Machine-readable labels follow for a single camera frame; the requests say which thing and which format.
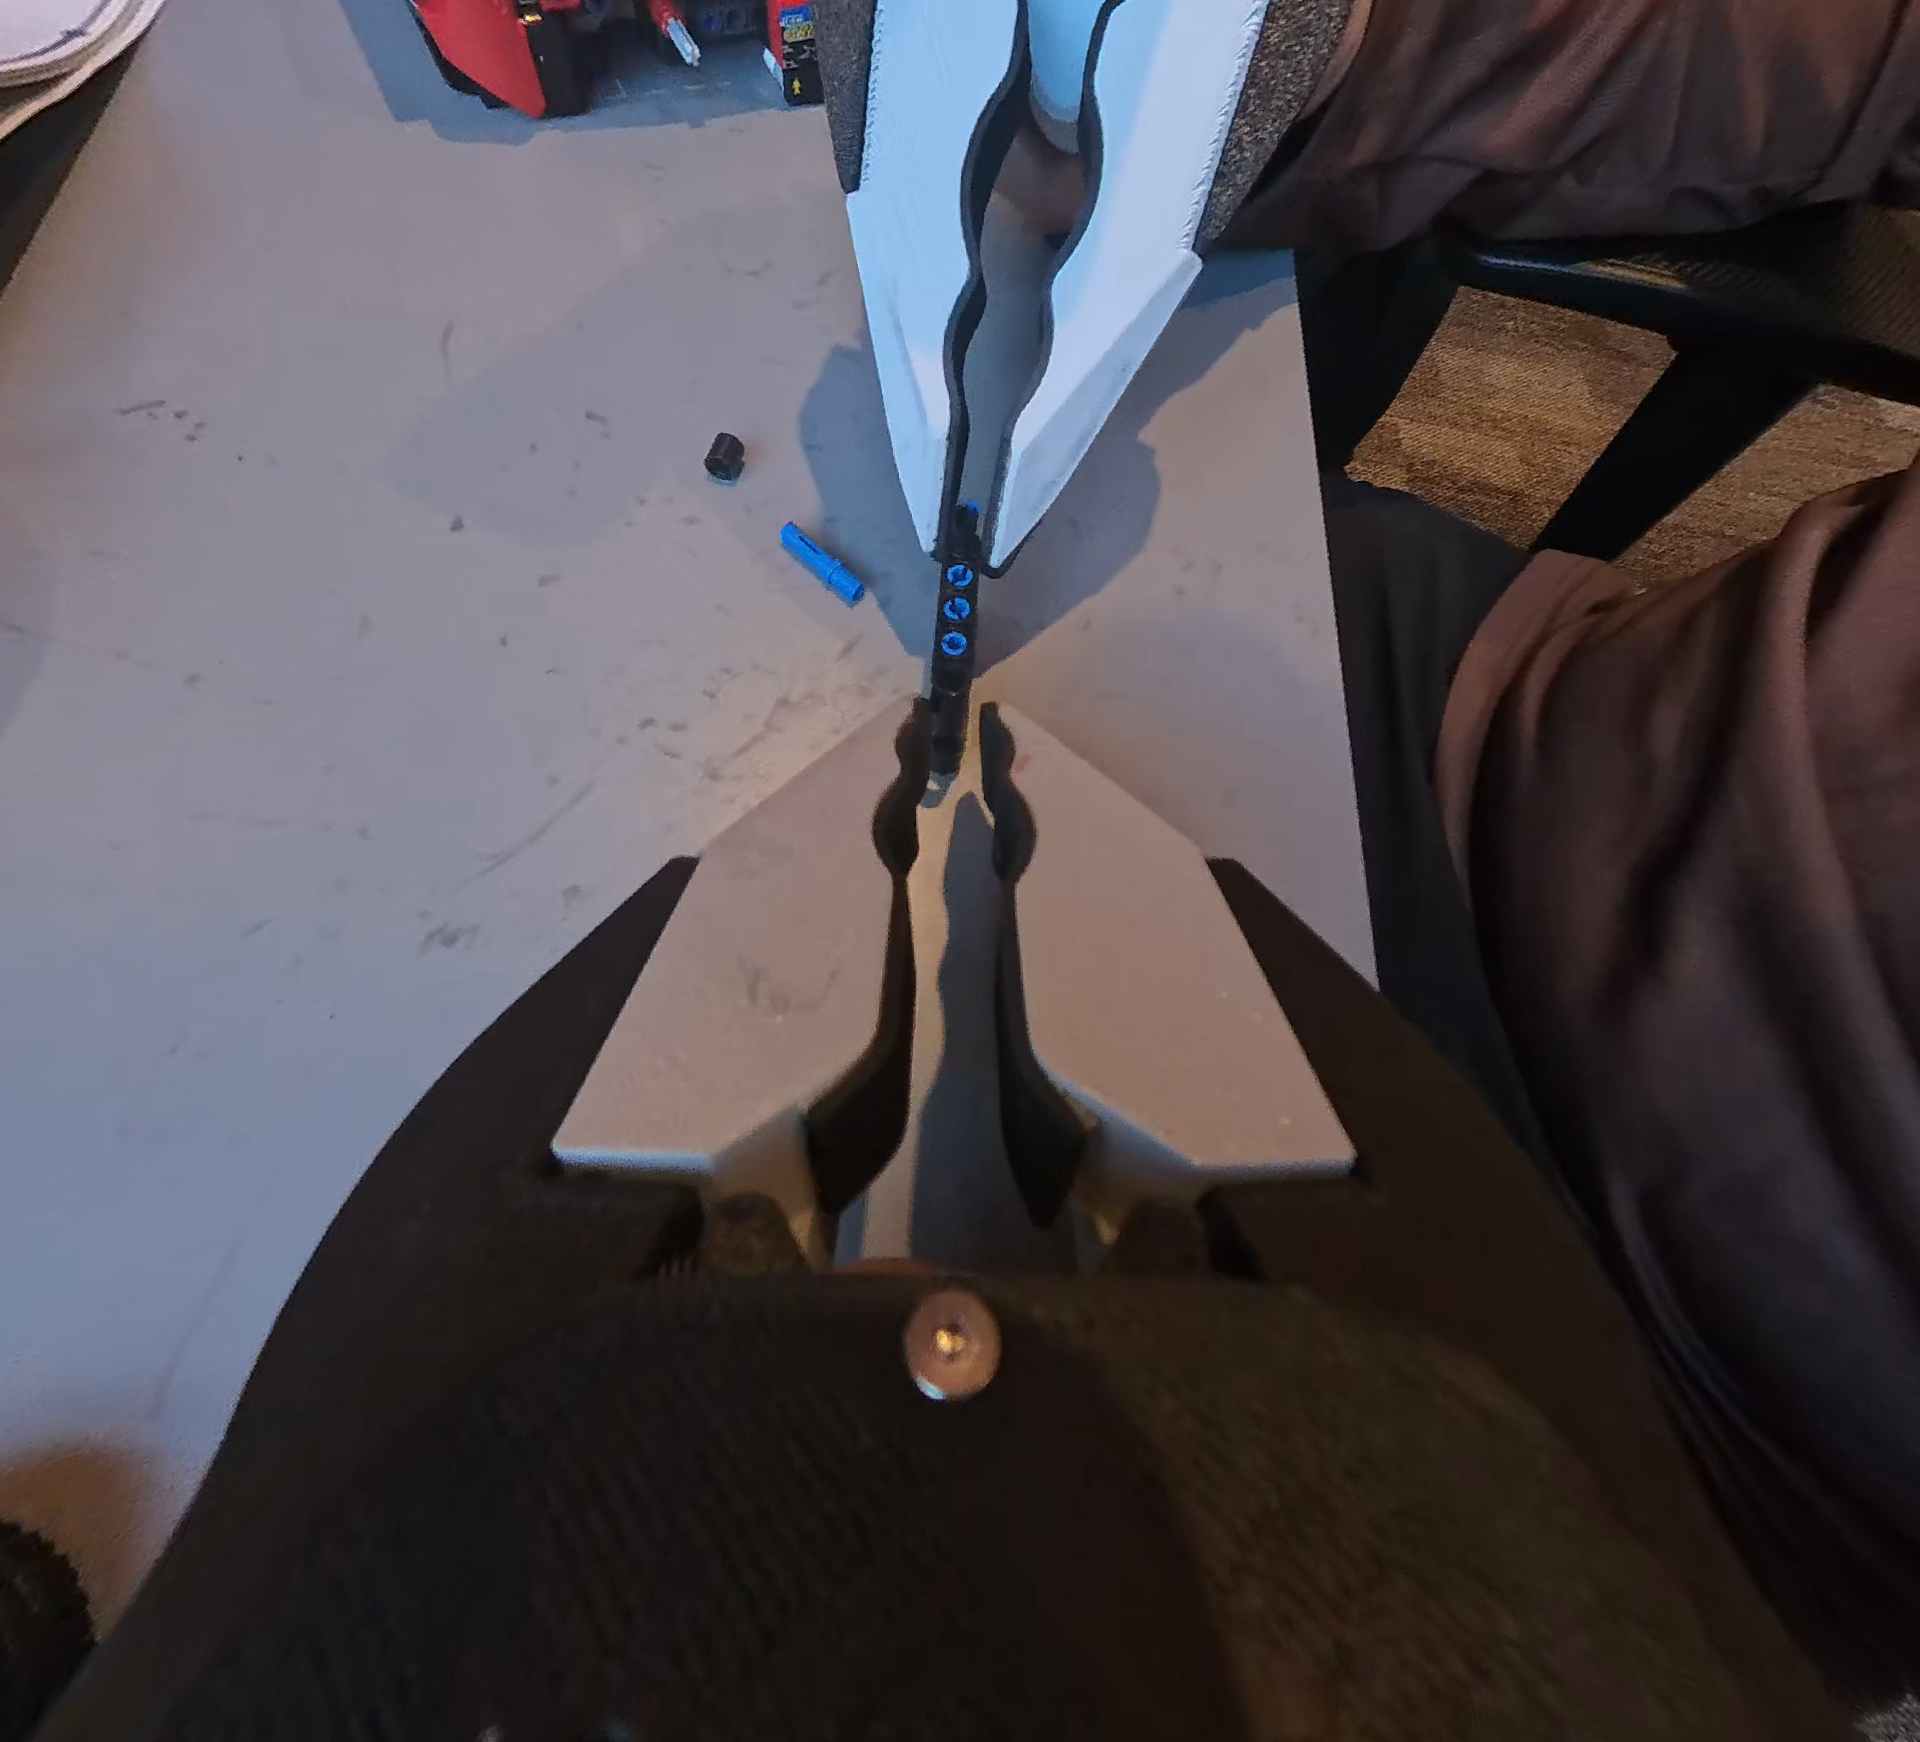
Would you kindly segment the person's right forearm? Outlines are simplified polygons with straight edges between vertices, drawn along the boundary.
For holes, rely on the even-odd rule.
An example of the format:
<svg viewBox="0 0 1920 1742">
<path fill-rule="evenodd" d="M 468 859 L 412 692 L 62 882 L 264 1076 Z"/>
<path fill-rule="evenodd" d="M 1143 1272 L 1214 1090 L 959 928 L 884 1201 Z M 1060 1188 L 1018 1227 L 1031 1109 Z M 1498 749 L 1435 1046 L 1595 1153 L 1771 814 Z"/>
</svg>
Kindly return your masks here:
<svg viewBox="0 0 1920 1742">
<path fill-rule="evenodd" d="M 1918 0 L 1371 0 L 1232 242 L 1687 234 L 1915 186 Z"/>
</svg>

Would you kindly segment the blue connector pin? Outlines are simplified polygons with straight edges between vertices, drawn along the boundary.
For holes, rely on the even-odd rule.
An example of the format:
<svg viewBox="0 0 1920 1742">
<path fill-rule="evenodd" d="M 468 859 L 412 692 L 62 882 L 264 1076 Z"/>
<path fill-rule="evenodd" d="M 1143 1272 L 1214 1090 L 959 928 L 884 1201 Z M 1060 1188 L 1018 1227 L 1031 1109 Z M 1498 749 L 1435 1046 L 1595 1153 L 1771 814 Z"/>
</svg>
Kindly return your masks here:
<svg viewBox="0 0 1920 1742">
<path fill-rule="evenodd" d="M 838 603 L 858 604 L 867 596 L 865 581 L 837 555 L 807 535 L 794 522 L 779 525 L 779 551 L 794 560 L 803 572 L 827 588 Z"/>
</svg>

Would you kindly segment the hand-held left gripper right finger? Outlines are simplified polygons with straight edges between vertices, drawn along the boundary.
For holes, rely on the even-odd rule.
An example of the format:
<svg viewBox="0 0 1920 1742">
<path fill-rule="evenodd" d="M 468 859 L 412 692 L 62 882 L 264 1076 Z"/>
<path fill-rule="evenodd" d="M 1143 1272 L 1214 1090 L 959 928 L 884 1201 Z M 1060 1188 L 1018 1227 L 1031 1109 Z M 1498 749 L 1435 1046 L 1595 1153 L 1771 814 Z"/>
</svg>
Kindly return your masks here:
<svg viewBox="0 0 1920 1742">
<path fill-rule="evenodd" d="M 1201 852 L 1032 718 L 978 713 L 997 1103 L 1026 1216 L 1343 1178 L 1356 1151 Z"/>
</svg>

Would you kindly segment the black chair frame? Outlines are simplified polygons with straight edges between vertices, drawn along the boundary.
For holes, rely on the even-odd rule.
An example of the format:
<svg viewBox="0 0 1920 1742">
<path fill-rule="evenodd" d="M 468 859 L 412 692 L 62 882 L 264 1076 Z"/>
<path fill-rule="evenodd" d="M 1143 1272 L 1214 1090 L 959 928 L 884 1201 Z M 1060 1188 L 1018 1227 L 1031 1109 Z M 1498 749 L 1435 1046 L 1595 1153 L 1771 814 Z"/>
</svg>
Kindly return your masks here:
<svg viewBox="0 0 1920 1742">
<path fill-rule="evenodd" d="M 1614 560 L 1811 390 L 1918 401 L 1918 219 L 1825 202 L 1751 226 L 1620 242 L 1487 244 L 1442 255 L 1466 289 L 1666 340 L 1671 359 L 1533 543 Z"/>
</svg>

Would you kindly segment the white desk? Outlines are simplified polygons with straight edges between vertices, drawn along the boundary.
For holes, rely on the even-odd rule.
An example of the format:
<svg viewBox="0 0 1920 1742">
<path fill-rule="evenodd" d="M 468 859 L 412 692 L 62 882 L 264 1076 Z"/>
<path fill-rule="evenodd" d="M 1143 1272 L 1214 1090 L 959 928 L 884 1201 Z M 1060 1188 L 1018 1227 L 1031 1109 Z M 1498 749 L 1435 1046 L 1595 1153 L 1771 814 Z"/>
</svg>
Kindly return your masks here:
<svg viewBox="0 0 1920 1742">
<path fill-rule="evenodd" d="M 401 0 L 156 17 L 4 289 L 4 1515 L 104 1628 L 440 1068 L 919 682 L 887 439 L 757 54 L 525 123 Z"/>
</svg>

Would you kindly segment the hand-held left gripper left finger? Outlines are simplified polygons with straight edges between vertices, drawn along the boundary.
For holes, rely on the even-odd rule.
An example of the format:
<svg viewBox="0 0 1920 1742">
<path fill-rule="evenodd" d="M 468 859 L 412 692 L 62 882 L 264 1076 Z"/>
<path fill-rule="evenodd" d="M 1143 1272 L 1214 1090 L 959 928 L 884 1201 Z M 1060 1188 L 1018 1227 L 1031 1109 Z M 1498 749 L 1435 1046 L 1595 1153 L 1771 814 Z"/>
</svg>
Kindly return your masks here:
<svg viewBox="0 0 1920 1742">
<path fill-rule="evenodd" d="M 907 1128 L 923 702 L 894 698 L 713 837 L 551 1153 L 764 1197 L 810 1262 Z"/>
</svg>

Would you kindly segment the person's brown shirt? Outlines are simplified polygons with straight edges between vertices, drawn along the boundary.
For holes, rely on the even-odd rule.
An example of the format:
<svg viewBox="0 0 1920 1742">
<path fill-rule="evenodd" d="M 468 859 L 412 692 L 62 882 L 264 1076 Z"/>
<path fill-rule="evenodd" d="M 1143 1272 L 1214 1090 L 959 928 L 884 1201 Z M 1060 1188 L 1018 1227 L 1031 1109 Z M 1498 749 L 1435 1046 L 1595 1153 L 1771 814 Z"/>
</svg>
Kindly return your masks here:
<svg viewBox="0 0 1920 1742">
<path fill-rule="evenodd" d="M 1537 557 L 1435 758 L 1553 1157 L 1799 1611 L 1915 1679 L 1915 468 L 1630 592 Z"/>
</svg>

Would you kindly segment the black brick assembly blue pins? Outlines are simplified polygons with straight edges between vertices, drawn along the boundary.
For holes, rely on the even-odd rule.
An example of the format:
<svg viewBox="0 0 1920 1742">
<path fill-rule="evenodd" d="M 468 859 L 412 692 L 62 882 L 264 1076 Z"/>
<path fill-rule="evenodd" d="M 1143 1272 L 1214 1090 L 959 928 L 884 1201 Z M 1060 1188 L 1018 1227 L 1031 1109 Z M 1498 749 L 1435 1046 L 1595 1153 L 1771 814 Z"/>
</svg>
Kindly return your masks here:
<svg viewBox="0 0 1920 1742">
<path fill-rule="evenodd" d="M 971 685 L 981 603 L 978 508 L 959 498 L 941 531 L 932 643 L 926 665 L 926 776 L 947 786 L 959 776 L 969 738 Z"/>
</svg>

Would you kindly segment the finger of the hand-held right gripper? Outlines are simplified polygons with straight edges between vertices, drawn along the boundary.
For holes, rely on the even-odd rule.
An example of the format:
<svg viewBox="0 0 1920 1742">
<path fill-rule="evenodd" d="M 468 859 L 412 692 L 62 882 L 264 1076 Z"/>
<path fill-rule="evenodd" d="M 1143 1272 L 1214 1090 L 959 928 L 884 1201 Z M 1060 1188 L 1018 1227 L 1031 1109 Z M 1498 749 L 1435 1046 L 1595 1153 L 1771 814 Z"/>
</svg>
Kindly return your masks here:
<svg viewBox="0 0 1920 1742">
<path fill-rule="evenodd" d="M 1087 198 L 1047 275 L 1043 355 L 995 466 L 992 574 L 1036 531 L 1201 267 L 1198 238 L 1270 0 L 1106 0 L 1089 29 Z"/>
<path fill-rule="evenodd" d="M 908 516 L 941 535 L 965 456 L 981 222 L 1029 76 L 1024 0 L 877 0 L 848 228 Z"/>
</svg>

